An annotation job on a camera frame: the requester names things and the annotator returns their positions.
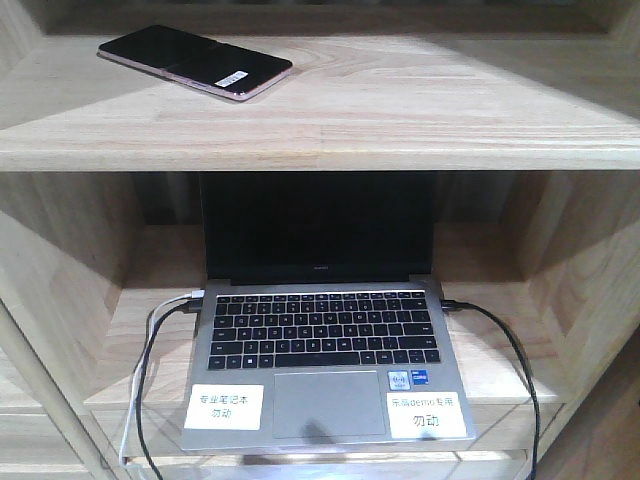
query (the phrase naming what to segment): white label sticker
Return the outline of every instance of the white label sticker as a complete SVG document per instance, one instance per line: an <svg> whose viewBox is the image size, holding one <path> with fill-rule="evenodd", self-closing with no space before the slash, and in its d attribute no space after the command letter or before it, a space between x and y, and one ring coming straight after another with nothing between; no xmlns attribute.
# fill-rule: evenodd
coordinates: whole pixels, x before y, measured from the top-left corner
<svg viewBox="0 0 640 480"><path fill-rule="evenodd" d="M236 73L232 73L228 77L224 77L222 80L218 80L216 82L216 85L218 87L222 87L222 88L228 87L232 83L236 83L238 80L243 79L247 75L249 75L247 72L243 72L242 70L238 70Z"/></svg>
<svg viewBox="0 0 640 480"><path fill-rule="evenodd" d="M456 392L387 393L393 438L463 438L467 428Z"/></svg>
<svg viewBox="0 0 640 480"><path fill-rule="evenodd" d="M260 430L263 385L194 385L184 428Z"/></svg>

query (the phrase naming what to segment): touchpad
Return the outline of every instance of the touchpad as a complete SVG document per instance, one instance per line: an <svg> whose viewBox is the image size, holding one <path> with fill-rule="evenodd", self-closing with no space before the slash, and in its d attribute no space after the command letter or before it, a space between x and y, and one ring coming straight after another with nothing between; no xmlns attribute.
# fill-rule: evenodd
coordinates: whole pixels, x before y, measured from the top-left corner
<svg viewBox="0 0 640 480"><path fill-rule="evenodd" d="M384 434L376 372L275 375L273 436Z"/></svg>

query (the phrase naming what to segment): laptop screen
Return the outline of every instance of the laptop screen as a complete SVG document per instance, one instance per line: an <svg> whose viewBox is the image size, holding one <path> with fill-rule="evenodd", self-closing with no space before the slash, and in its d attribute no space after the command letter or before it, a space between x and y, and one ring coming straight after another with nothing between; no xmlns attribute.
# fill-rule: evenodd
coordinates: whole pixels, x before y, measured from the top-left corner
<svg viewBox="0 0 640 480"><path fill-rule="evenodd" d="M206 172L200 189L209 278L322 283L431 271L432 172Z"/></svg>

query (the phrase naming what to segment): wooden shelf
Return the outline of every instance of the wooden shelf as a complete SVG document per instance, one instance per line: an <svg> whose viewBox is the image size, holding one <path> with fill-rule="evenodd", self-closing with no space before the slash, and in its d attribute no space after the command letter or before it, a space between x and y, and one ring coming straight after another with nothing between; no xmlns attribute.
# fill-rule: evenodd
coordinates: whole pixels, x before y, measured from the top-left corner
<svg viewBox="0 0 640 480"><path fill-rule="evenodd" d="M236 104L96 57L150 23L295 70ZM83 7L0 79L0 169L637 169L639 80L568 7Z"/></svg>

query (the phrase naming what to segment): silver laptop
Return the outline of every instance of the silver laptop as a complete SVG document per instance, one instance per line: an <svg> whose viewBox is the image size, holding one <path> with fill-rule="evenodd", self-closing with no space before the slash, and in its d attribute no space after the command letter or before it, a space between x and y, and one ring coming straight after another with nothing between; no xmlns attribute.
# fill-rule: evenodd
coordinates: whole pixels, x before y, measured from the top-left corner
<svg viewBox="0 0 640 480"><path fill-rule="evenodd" d="M211 172L184 451L474 438L429 276L431 172Z"/></svg>

